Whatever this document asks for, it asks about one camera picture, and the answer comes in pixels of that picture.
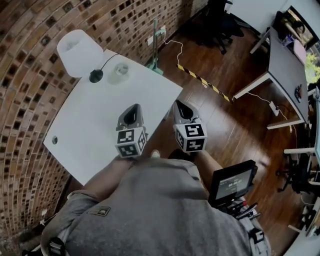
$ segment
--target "power strip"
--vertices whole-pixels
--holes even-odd
[[[276,105],[274,104],[273,101],[270,102],[269,104],[272,112],[274,113],[274,115],[277,117],[279,115],[279,109],[276,107]]]

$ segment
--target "white lampshade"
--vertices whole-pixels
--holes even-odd
[[[67,73],[74,78],[89,74],[104,57],[104,50],[83,30],[66,34],[56,47]]]

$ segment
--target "dark brown floorboard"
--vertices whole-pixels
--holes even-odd
[[[183,43],[180,64],[227,96],[232,97],[267,69],[266,51],[260,49],[254,55],[249,53],[256,40],[251,31],[243,29],[243,38],[234,37],[224,56],[217,46],[197,45],[193,40],[197,37],[194,31],[197,29],[189,25],[174,37]],[[290,186],[283,193],[277,192],[284,180],[275,175],[285,164],[283,150],[296,145],[294,132],[290,133],[288,127],[267,130],[269,123],[282,121],[283,117],[273,116],[268,103],[257,97],[246,94],[232,105],[212,89],[204,88],[197,79],[176,68],[179,52],[179,44],[166,45],[159,53],[159,67],[166,78],[183,87],[179,99],[199,110],[208,131],[206,149],[213,158],[223,167],[250,159],[256,161],[255,186],[246,198],[250,204],[258,202],[258,210],[262,213],[259,222],[270,240],[273,255],[282,255],[297,235],[287,225],[297,225],[303,209],[300,196]],[[285,104],[290,109],[286,99],[270,82],[255,88],[252,93],[272,99],[276,105]],[[287,117],[293,115],[286,108],[281,109]],[[146,150],[158,149],[162,157],[167,157],[178,148],[172,125],[171,113],[150,138]]]

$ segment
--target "yellow and black striped tape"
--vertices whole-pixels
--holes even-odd
[[[213,86],[211,83],[207,82],[206,80],[204,80],[203,78],[201,78],[200,76],[198,76],[197,74],[191,72],[190,70],[186,69],[185,67],[177,64],[176,65],[178,67],[178,69],[188,73],[189,75],[191,75],[192,77],[200,80],[203,84],[205,84],[206,86],[211,87],[217,94],[220,94],[227,102],[233,103],[232,99],[228,98],[226,95],[224,95],[220,90],[218,90],[218,88],[216,88],[215,86]]]

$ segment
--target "pink laptop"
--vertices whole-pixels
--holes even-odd
[[[305,65],[307,61],[307,52],[299,40],[294,40],[293,52],[296,57],[302,62],[302,64]]]

